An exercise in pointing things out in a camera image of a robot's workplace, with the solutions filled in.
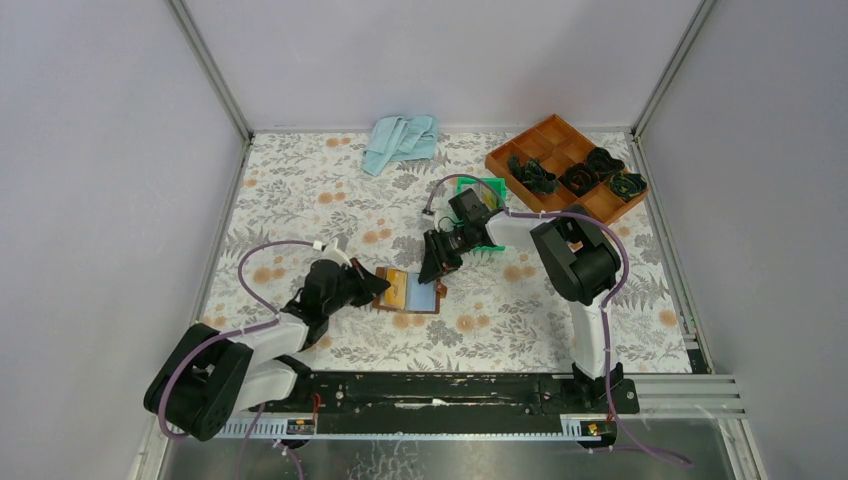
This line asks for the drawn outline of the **brown leather card holder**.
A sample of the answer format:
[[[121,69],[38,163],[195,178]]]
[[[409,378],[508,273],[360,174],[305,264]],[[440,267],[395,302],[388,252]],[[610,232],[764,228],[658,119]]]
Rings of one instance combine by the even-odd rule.
[[[386,280],[387,269],[389,269],[389,267],[378,267],[376,275],[379,278]],[[377,310],[391,311],[395,313],[423,315],[438,314],[440,312],[441,301],[447,296],[447,287],[440,280],[435,280],[426,284],[420,283],[419,274],[417,272],[406,272],[408,273],[408,284],[406,308],[404,310],[396,310],[385,306],[383,303],[383,294],[385,291],[372,301],[371,306]]]

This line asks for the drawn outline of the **orange gold credit card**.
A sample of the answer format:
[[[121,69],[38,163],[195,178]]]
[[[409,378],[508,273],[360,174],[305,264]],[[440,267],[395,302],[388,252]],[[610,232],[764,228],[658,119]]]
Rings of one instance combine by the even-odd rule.
[[[406,308],[408,273],[389,268],[386,270],[386,280],[390,283],[390,287],[383,294],[384,305],[396,310],[404,310]]]

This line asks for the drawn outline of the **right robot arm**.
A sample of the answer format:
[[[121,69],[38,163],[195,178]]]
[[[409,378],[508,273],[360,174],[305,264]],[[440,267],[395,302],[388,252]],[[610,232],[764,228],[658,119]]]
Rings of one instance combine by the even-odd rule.
[[[472,190],[449,201],[458,222],[451,229],[424,232],[419,282],[427,284],[458,270],[463,255],[482,247],[533,248],[555,290],[568,302],[578,344],[572,356],[573,396],[583,410],[597,412],[613,398],[623,378],[612,359],[603,308],[616,291],[623,267],[609,229],[580,205],[559,212],[514,213],[491,209]]]

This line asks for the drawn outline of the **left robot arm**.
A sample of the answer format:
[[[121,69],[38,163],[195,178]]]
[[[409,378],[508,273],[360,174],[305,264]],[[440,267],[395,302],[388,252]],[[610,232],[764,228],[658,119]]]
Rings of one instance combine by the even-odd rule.
[[[285,357],[315,344],[332,314],[369,304],[390,286],[356,259],[317,260],[270,321],[229,332],[191,326],[155,375],[143,406],[166,435],[200,441],[213,438],[232,414],[268,401],[299,410],[311,387]]]

